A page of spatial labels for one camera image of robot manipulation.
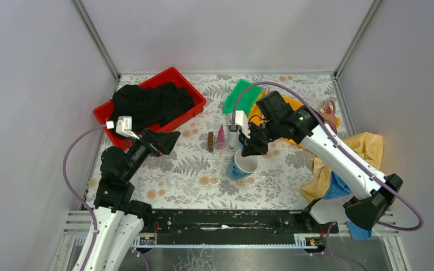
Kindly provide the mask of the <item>white ceramic cup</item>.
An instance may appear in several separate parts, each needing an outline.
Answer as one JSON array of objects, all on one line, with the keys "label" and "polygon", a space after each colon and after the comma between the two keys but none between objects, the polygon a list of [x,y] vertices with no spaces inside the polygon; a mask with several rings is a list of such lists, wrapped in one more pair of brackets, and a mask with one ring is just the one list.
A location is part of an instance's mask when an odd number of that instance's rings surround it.
[{"label": "white ceramic cup", "polygon": [[255,156],[242,156],[242,150],[236,151],[227,166],[226,176],[237,181],[248,177],[258,169],[258,159]]}]

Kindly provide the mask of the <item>white toothpaste tube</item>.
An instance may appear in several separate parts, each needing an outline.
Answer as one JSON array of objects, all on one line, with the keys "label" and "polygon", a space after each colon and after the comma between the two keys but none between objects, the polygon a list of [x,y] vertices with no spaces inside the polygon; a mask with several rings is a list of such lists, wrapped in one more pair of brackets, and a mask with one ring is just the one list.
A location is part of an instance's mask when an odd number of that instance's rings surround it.
[{"label": "white toothpaste tube", "polygon": [[233,114],[227,114],[227,143],[229,148],[236,149],[238,146],[238,130],[237,117],[233,120]]}]

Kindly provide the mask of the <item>pink toothpaste tube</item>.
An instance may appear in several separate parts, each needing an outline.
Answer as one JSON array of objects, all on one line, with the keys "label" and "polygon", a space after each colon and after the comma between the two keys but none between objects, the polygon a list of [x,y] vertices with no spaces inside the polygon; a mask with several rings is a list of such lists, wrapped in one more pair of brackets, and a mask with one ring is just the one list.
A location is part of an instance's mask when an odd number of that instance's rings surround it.
[{"label": "pink toothpaste tube", "polygon": [[217,146],[218,149],[223,149],[225,148],[225,133],[224,133],[224,125],[221,125],[219,130],[218,130],[218,135],[217,135]]}]

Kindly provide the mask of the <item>clear acrylic toiletry tray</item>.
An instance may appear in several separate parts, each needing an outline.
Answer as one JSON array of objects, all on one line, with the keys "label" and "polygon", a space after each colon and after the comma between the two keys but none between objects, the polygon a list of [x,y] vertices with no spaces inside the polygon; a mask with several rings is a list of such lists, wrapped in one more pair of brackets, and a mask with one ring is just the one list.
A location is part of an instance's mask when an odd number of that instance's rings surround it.
[{"label": "clear acrylic toiletry tray", "polygon": [[231,150],[242,149],[249,139],[240,131],[228,131],[227,133],[207,133],[206,146],[208,152],[215,149],[230,148]]}]

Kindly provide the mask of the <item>pink patterned cup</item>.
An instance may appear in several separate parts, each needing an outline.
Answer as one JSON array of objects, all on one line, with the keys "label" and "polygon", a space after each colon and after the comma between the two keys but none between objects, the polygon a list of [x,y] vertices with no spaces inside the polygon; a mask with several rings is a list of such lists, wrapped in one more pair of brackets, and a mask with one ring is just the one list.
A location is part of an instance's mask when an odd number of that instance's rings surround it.
[{"label": "pink patterned cup", "polygon": [[334,100],[326,101],[323,107],[318,110],[318,113],[334,131],[337,130],[338,118],[336,116],[336,104]]}]

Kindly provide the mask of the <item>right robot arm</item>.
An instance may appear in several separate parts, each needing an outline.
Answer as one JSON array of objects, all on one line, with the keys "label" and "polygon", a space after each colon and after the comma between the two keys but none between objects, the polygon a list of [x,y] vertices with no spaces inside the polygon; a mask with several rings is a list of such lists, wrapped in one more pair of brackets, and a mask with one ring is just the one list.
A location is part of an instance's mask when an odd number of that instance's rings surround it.
[{"label": "right robot arm", "polygon": [[380,218],[394,202],[403,181],[397,174],[386,175],[355,153],[312,108],[303,105],[293,110],[282,96],[272,91],[257,106],[263,111],[265,122],[251,124],[239,119],[242,155],[265,155],[268,144],[291,139],[323,160],[351,190],[352,198],[318,197],[309,204],[309,213],[301,218],[302,227],[311,233],[328,222],[351,221],[371,230],[381,223]]}]

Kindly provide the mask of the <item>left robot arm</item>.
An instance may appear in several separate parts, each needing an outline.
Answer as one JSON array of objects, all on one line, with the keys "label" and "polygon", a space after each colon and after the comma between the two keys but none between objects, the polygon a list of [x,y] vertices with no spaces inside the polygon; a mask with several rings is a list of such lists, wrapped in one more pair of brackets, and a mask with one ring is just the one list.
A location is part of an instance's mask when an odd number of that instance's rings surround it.
[{"label": "left robot arm", "polygon": [[127,151],[116,146],[103,151],[96,197],[86,207],[91,227],[74,270],[118,270],[138,233],[152,227],[152,207],[132,199],[131,178],[149,156],[170,154],[180,134],[146,128]]}]

